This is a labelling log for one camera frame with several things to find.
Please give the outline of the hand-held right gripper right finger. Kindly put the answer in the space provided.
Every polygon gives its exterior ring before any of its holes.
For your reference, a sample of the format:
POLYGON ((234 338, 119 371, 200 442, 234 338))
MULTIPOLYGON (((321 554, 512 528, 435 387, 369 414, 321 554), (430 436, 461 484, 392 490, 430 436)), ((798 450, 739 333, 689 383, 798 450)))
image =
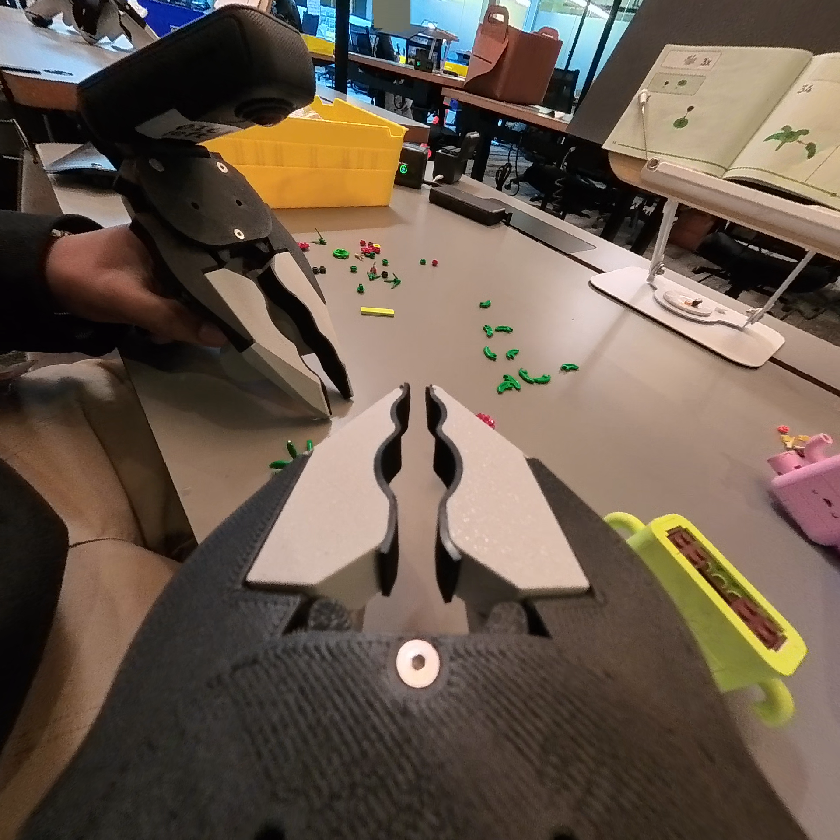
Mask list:
POLYGON ((591 588, 559 520, 514 444, 439 385, 426 389, 437 508, 435 573, 445 602, 498 604, 591 588))

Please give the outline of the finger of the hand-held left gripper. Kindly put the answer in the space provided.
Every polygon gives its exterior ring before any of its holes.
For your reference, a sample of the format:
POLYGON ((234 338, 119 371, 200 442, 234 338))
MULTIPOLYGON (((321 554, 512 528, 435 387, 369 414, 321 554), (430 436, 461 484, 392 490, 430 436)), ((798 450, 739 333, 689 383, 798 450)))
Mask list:
POLYGON ((303 360, 296 345, 278 330, 269 304, 258 285, 229 268, 204 275, 208 285, 205 304, 243 339, 239 354, 257 372, 297 398, 316 417, 331 417, 332 410, 320 375, 303 360))
POLYGON ((314 355, 331 384, 350 400, 354 391, 337 334, 318 282, 307 268, 290 251, 279 252, 259 275, 258 285, 278 330, 300 355, 314 355))

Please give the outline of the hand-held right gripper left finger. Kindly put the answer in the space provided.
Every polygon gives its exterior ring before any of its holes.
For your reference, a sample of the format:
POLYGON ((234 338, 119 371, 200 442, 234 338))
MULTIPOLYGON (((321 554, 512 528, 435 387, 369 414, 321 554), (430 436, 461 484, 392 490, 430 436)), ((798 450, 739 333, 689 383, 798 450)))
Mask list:
POLYGON ((396 496, 411 387, 403 384, 299 458, 294 479, 246 581, 365 609, 388 596, 399 558, 396 496))

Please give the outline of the green spiky plant base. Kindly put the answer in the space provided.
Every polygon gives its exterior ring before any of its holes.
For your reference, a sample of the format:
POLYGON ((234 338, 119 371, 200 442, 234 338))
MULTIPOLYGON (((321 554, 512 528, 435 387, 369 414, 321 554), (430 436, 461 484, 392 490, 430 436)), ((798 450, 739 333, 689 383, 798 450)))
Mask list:
POLYGON ((311 439, 306 441, 305 446, 299 448, 291 440, 286 442, 287 453, 282 457, 271 461, 268 464, 268 469, 272 471, 282 471, 291 466, 292 463, 302 457, 309 456, 314 450, 314 443, 311 439))

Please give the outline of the person's left forearm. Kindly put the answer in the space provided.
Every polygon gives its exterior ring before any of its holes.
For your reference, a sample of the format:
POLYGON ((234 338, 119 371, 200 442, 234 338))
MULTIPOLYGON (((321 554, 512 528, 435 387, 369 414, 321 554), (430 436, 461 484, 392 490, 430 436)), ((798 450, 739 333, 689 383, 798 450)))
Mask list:
POLYGON ((78 215, 1 212, 1 349, 103 355, 129 326, 99 323, 60 311, 46 285, 49 248, 60 237, 105 227, 78 215))

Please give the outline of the person's left hand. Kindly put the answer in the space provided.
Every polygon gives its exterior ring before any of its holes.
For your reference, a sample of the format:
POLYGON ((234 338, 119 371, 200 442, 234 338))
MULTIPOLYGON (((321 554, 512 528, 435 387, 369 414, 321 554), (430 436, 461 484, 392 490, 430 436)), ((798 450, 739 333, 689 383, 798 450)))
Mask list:
POLYGON ((44 277, 58 309, 72 316, 138 328, 160 343, 227 342, 217 326, 158 292, 152 258, 128 226, 57 238, 44 277))

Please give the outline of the pile of small flower bricks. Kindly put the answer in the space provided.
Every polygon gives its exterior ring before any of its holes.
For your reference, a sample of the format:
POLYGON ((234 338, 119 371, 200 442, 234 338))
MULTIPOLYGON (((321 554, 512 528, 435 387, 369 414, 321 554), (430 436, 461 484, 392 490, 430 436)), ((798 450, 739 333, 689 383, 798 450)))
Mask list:
POLYGON ((332 247, 320 232, 316 232, 313 239, 297 240, 297 249, 309 258, 311 273, 315 277, 327 274, 327 257, 346 263, 348 272, 359 278, 355 290, 360 295, 375 282, 391 289, 403 284, 403 278, 396 273, 393 257, 375 240, 362 238, 354 248, 332 247))

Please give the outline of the group of loose green leaves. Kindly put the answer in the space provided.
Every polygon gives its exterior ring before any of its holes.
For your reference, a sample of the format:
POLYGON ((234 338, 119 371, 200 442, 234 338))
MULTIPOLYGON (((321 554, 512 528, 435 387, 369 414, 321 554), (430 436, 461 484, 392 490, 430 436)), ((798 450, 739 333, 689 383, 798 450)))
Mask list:
POLYGON ((481 357, 498 369, 496 392, 499 395, 509 392, 521 392, 526 386, 543 387, 551 384, 557 376, 577 374, 581 367, 573 362, 561 363, 556 373, 531 371, 524 366, 516 367, 521 359, 521 349, 513 344, 504 344, 502 340, 513 337, 514 328, 506 322, 486 321, 480 328, 484 337, 481 357))

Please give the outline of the lime green brick pot figure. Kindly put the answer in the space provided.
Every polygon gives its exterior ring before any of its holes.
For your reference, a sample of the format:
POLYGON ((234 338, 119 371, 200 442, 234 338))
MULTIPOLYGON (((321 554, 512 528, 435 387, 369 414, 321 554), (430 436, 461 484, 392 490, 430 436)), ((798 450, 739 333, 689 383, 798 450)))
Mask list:
POLYGON ((643 522, 615 511, 604 517, 661 584, 692 632, 720 692, 755 687, 755 715, 770 728, 795 714, 785 678, 807 655, 795 627, 685 517, 643 522))

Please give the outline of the black pole with round disc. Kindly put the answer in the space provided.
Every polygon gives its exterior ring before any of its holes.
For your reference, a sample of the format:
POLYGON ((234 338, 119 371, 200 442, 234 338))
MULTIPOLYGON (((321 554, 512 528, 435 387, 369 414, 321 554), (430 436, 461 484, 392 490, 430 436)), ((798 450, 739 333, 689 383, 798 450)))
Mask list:
POLYGON ((334 12, 334 89, 344 95, 347 93, 349 81, 350 1, 335 1, 334 12))

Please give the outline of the black charger block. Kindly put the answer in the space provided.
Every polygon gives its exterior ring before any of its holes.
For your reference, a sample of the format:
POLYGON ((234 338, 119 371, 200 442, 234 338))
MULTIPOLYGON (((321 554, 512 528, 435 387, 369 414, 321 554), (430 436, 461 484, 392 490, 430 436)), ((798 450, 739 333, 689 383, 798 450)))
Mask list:
POLYGON ((480 143, 480 134, 467 132, 460 146, 447 145, 434 155, 433 184, 453 185, 466 172, 468 162, 474 157, 480 143))

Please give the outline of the white book stand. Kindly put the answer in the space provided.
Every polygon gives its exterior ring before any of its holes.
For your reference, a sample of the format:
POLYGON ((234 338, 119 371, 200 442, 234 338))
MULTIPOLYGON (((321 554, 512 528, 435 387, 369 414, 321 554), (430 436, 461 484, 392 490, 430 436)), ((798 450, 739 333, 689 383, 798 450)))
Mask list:
POLYGON ((732 363, 760 368, 784 344, 761 320, 815 255, 838 258, 838 212, 732 184, 659 157, 642 164, 638 174, 642 187, 666 198, 653 256, 647 268, 607 271, 594 275, 590 285, 732 363), (666 278, 665 247, 681 203, 803 247, 805 255, 762 308, 737 311, 666 278))

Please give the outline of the pink brick pot figure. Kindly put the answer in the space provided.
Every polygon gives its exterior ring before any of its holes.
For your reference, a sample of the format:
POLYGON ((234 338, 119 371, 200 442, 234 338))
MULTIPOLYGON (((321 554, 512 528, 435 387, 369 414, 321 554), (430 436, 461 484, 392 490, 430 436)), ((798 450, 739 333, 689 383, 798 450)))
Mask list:
POLYGON ((839 455, 828 452, 832 446, 829 435, 817 434, 771 456, 768 465, 773 499, 809 540, 839 551, 839 455))

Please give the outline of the open instruction booklet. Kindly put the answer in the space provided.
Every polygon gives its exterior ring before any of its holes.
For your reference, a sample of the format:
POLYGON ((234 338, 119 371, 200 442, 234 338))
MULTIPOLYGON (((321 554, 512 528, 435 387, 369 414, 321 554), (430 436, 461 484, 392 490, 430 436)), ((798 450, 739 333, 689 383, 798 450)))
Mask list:
POLYGON ((603 144, 839 208, 839 54, 667 45, 603 144))

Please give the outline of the dark grey divider panel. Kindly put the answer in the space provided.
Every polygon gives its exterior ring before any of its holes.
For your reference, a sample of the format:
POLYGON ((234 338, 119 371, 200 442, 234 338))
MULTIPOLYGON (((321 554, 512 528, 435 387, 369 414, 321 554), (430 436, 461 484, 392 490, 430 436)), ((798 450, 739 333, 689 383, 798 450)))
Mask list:
POLYGON ((667 44, 839 48, 838 1, 644 1, 567 133, 603 144, 667 44))

